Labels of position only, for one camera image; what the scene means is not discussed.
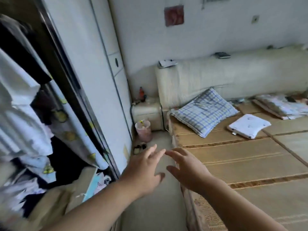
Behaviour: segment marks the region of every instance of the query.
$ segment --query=pink trash can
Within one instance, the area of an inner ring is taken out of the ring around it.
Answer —
[[[149,121],[138,121],[135,128],[141,141],[148,143],[152,140],[151,123]]]

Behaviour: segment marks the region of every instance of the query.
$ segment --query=wardrobe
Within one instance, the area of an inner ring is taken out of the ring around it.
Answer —
[[[42,60],[118,178],[132,147],[131,97],[108,0],[2,0],[37,33]]]

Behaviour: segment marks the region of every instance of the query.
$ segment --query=bed headboard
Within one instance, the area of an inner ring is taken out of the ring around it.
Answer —
[[[308,51],[302,45],[260,49],[180,61],[174,67],[156,68],[163,109],[181,107],[214,87],[226,100],[270,92],[305,91],[308,88]]]

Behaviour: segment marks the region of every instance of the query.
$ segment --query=white nightstand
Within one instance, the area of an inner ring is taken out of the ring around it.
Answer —
[[[152,131],[164,130],[164,120],[159,98],[155,98],[153,103],[140,102],[132,106],[132,116],[134,123],[141,120],[148,120],[151,123]]]

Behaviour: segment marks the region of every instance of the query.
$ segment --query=blue plaid pillow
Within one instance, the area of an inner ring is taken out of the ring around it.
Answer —
[[[205,138],[222,120],[238,113],[213,88],[206,90],[193,101],[178,110],[171,110],[180,122]]]

